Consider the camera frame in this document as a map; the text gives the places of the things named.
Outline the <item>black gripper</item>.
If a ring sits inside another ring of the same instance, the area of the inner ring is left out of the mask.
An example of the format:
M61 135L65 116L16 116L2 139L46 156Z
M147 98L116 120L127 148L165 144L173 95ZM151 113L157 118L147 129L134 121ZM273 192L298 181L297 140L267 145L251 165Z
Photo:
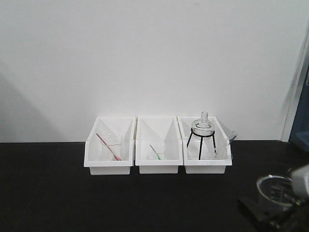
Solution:
M307 232L309 230L309 202L300 201L290 208L275 209L249 198L237 199L238 211L258 232Z

